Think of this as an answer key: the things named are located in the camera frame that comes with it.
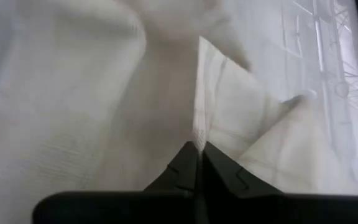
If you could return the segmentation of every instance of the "white cloth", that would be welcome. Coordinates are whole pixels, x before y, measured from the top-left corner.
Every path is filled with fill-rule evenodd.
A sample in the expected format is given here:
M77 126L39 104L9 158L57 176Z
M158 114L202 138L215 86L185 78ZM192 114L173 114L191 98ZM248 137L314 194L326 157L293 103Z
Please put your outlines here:
M141 190L191 139L282 190L349 190L331 189L347 179L309 98L280 103L243 69L221 1L18 0L16 9L0 71L0 223L29 223L55 192Z

